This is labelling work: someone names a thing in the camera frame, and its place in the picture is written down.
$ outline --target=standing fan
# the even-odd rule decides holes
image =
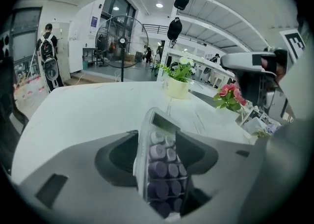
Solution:
[[[142,61],[144,46],[148,47],[148,35],[144,26],[130,16],[115,16],[98,29],[95,46],[103,62],[114,68],[124,69]]]

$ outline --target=sign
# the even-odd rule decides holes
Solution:
[[[92,17],[92,23],[90,26],[95,28],[97,26],[97,21],[98,21],[98,18],[93,16]]]
[[[291,54],[293,62],[296,62],[305,51],[305,43],[297,29],[286,30],[280,32],[288,50]]]

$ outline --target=purple roll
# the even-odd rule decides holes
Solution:
[[[173,181],[169,181],[168,183],[169,183],[170,195],[179,196],[182,191],[180,182],[178,180],[173,180]]]
[[[165,140],[167,147],[172,147],[175,145],[175,140],[171,136],[166,136]]]
[[[148,165],[148,174],[151,179],[164,178],[167,175],[167,166],[161,161],[150,163]]]
[[[166,219],[171,212],[171,207],[164,201],[153,201],[150,203],[150,206],[155,209],[155,211],[158,212],[164,219]]]
[[[177,153],[174,149],[171,148],[167,149],[166,155],[168,162],[174,162],[177,159]]]
[[[159,144],[162,143],[164,141],[164,136],[157,133],[157,132],[153,132],[151,134],[151,140],[153,144]]]
[[[167,199],[169,186],[165,181],[152,181],[147,186],[147,195],[149,198]]]
[[[187,172],[186,172],[186,170],[182,164],[178,165],[178,168],[179,168],[180,176],[182,176],[182,177],[187,176]]]
[[[160,160],[166,157],[166,150],[162,145],[156,144],[150,147],[149,154],[152,160]]]
[[[176,178],[179,175],[179,169],[176,164],[168,164],[168,177]]]
[[[181,179],[180,180],[181,186],[182,186],[182,192],[186,190],[186,185],[187,185],[187,179]]]
[[[170,198],[167,200],[172,211],[179,213],[182,206],[182,199],[180,198]]]

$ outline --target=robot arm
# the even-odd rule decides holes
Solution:
[[[267,68],[262,67],[262,60],[267,60]],[[274,120],[285,123],[282,119],[288,100],[276,82],[277,64],[287,69],[288,52],[277,49],[273,52],[253,52],[227,54],[221,58],[221,66],[234,72],[242,96],[253,105],[262,107]]]

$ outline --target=gray floor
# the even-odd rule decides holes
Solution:
[[[87,71],[113,76],[114,78],[119,75],[121,77],[121,69],[113,68],[111,66],[96,67],[93,65],[90,66]],[[157,80],[157,77],[155,77],[152,72],[150,64],[142,61],[133,67],[124,69],[124,79],[137,82],[154,82]]]

